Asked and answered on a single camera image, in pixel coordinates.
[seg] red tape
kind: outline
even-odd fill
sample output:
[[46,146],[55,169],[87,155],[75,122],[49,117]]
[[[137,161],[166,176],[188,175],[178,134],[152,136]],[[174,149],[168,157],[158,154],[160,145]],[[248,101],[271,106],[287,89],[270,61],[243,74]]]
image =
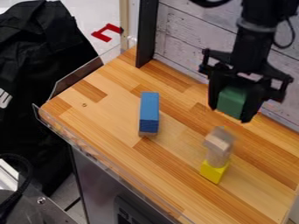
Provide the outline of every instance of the red tape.
[[113,24],[106,24],[106,26],[103,27],[103,28],[101,28],[99,31],[94,31],[92,33],[92,35],[95,38],[98,38],[98,39],[103,40],[105,42],[109,42],[111,40],[111,38],[108,37],[108,36],[106,36],[106,35],[104,35],[104,34],[102,34],[106,30],[110,30],[112,32],[116,32],[116,33],[122,34],[122,28],[117,27],[117,26],[115,26]]

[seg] wooden table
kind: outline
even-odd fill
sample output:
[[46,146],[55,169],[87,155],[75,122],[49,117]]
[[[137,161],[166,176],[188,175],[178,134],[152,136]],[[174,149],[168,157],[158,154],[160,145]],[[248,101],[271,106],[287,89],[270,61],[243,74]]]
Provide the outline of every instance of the wooden table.
[[[299,136],[257,115],[240,124],[207,106],[207,86],[135,48],[88,75],[39,111],[61,135],[96,157],[183,223],[281,223],[299,183]],[[158,136],[138,136],[140,93],[160,93]],[[225,126],[236,137],[219,185],[198,174],[204,137]]]

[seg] stacked blocks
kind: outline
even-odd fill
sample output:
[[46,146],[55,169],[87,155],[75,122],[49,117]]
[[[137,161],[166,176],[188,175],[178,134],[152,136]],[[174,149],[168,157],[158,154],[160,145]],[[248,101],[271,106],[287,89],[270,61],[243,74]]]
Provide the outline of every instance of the stacked blocks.
[[214,184],[218,184],[229,165],[234,137],[217,127],[204,141],[208,148],[206,159],[200,167],[200,174]]
[[142,92],[139,136],[155,136],[159,129],[159,93]]

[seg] green block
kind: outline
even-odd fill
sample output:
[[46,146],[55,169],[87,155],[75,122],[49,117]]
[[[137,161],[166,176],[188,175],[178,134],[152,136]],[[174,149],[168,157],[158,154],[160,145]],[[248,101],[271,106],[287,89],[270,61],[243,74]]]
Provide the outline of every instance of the green block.
[[225,87],[219,94],[217,110],[239,120],[246,98],[246,89]]

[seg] black cable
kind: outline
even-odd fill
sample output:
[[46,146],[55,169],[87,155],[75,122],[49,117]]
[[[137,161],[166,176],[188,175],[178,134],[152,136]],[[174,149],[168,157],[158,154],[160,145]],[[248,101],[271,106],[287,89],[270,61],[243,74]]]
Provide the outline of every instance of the black cable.
[[204,8],[215,8],[219,7],[222,4],[227,4],[228,2],[232,0],[220,0],[218,2],[210,2],[207,0],[191,0],[193,3],[200,5],[201,7]]
[[27,172],[27,176],[25,178],[24,183],[0,205],[0,223],[5,223],[5,219],[9,214],[11,208],[18,202],[18,200],[23,195],[24,191],[27,189],[28,185],[31,183],[33,176],[33,168],[31,163],[27,159],[19,155],[5,153],[0,154],[0,158],[18,161],[19,163],[24,165]]
[[278,44],[277,41],[274,40],[274,45],[277,46],[280,49],[286,49],[286,48],[290,47],[291,45],[293,45],[293,43],[295,41],[295,38],[296,38],[296,32],[295,32],[294,26],[292,25],[292,22],[289,20],[289,18],[287,18],[286,21],[289,25],[289,29],[291,30],[291,36],[292,37],[291,37],[290,42],[287,45]]

